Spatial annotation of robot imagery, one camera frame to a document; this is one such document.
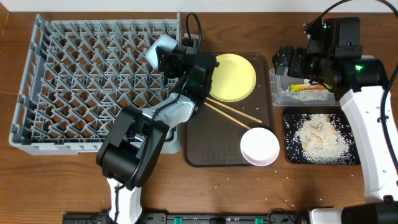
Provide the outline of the light blue bowl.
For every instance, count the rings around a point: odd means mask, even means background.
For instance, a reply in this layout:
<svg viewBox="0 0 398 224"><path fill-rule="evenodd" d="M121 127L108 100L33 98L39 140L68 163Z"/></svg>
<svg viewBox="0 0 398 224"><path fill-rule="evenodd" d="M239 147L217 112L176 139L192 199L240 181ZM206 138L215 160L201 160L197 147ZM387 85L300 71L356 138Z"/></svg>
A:
<svg viewBox="0 0 398 224"><path fill-rule="evenodd" d="M158 62L163 52L172 52L178 46L178 41L167 34L162 34L144 54L149 65L158 69Z"/></svg>

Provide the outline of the white tissue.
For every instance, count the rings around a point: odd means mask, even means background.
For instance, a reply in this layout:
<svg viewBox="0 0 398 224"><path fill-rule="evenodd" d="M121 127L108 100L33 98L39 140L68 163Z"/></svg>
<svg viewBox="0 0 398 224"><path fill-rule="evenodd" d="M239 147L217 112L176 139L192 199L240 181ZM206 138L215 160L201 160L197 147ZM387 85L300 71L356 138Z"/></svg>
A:
<svg viewBox="0 0 398 224"><path fill-rule="evenodd" d="M292 92L290 96L300 101L327 101L329 94L327 90L308 90Z"/></svg>

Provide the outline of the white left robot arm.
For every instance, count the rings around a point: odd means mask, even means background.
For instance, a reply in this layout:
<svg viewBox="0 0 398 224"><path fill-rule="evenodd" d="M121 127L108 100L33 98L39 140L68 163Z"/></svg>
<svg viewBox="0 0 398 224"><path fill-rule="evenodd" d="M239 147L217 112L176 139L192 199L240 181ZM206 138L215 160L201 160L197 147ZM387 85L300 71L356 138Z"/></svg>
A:
<svg viewBox="0 0 398 224"><path fill-rule="evenodd" d="M147 61L167 78L177 78L168 98L155 106L124 107L102 143L96 163L112 190L108 223L136 223L142 213L141 188L151 176L171 129L198 113L209 95L215 55L153 47Z"/></svg>

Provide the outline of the green snack wrapper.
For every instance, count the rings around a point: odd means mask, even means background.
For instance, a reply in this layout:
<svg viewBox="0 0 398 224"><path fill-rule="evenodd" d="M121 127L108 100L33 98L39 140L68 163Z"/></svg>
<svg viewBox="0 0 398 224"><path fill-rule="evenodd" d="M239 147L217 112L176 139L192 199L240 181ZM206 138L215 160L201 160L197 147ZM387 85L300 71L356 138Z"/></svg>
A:
<svg viewBox="0 0 398 224"><path fill-rule="evenodd" d="M311 85L309 83L292 84L288 87L288 91L312 91L312 90L326 90L321 84Z"/></svg>

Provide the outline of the yellow plate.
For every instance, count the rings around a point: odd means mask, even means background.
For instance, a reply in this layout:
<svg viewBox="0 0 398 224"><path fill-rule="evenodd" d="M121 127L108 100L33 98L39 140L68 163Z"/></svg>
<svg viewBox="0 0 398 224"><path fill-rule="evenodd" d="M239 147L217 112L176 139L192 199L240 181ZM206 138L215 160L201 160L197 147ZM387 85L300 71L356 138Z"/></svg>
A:
<svg viewBox="0 0 398 224"><path fill-rule="evenodd" d="M248 59L237 54L216 56L210 95L220 101L236 102L249 96L256 85L256 71Z"/></svg>

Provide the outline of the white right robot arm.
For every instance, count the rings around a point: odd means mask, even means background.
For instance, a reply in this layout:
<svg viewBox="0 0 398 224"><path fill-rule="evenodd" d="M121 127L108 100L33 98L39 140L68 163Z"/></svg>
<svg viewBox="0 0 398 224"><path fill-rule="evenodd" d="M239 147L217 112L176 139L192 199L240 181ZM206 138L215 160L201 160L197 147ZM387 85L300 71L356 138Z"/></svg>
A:
<svg viewBox="0 0 398 224"><path fill-rule="evenodd" d="M315 19L304 25L307 48L281 47L276 75L331 87L351 130L364 179L363 205L315 208L309 223L397 223L397 128L382 62L363 55L358 17Z"/></svg>

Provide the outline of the pink bowl with rice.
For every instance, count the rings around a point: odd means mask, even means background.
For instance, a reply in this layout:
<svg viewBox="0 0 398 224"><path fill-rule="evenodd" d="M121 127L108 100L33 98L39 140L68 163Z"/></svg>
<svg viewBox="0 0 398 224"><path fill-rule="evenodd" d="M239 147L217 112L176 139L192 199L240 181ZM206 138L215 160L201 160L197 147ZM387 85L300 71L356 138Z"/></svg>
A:
<svg viewBox="0 0 398 224"><path fill-rule="evenodd" d="M276 135L266 128L246 131L239 144L241 154L254 166L271 165L279 156L280 143Z"/></svg>

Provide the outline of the wooden chopstick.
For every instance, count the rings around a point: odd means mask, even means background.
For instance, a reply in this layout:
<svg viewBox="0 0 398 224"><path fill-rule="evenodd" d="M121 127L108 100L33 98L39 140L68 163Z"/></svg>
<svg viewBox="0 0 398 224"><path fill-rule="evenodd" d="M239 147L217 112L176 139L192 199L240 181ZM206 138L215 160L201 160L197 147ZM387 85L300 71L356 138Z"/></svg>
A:
<svg viewBox="0 0 398 224"><path fill-rule="evenodd" d="M211 108L212 110L216 111L217 113L223 115L224 117L230 119L231 121L235 122L236 124L238 124L238 125L240 125L240 126L246 128L246 129L251 129L248 125L246 125L246 124L240 122L239 120L233 118L232 116L226 114L225 112L219 110L218 108L216 108L216 107L210 105L209 103L205 102L205 105L206 105L207 107Z"/></svg>
<svg viewBox="0 0 398 224"><path fill-rule="evenodd" d="M260 120L260 119L258 119L258 118L255 118L255 117L253 117L253 116L251 116L251 115L248 115L248 114L246 114L246 113L244 113L244 112L242 112L242 111L239 111L239 110L237 110L237 109L234 109L234 108L232 108L232 107L230 107L230 106L228 106L228 105L225 105L225 104L223 104L223 103L221 103L221 102L219 102L219 101L216 101L216 100L214 100L214 99L212 99L212 98L206 97L206 100L208 100L208 101L210 101L210 102L213 102L213 103L215 103L215 104L217 104L217 105L219 105L219 106L222 106L222 107L224 107L224 108L226 108L226 109L228 109L228 110L231 110L231 111L233 111L233 112L235 112L235 113L237 113L237 114L240 114L241 116L247 117L247 118L249 118L249 119L251 119L251 120L253 120L253 121L256 121L256 122L258 122L258 123L262 123L262 120Z"/></svg>

